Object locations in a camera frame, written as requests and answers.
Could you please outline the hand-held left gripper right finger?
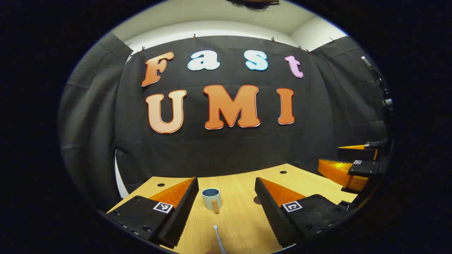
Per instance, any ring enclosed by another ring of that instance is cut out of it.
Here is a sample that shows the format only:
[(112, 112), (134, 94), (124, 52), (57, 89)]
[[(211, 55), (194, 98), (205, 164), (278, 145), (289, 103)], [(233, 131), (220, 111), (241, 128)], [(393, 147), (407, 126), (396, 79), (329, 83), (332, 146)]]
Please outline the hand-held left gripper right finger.
[(255, 192), (278, 243), (302, 245), (319, 238), (347, 215), (350, 203), (335, 204), (319, 194), (303, 196), (257, 177)]

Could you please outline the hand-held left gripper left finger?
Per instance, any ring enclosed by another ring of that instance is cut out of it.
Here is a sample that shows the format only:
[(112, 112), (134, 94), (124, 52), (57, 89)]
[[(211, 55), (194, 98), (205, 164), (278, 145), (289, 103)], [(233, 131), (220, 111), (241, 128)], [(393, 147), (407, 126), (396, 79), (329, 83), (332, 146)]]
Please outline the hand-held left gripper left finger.
[(106, 216), (147, 241), (174, 249), (199, 192), (191, 177), (151, 197), (136, 195)]

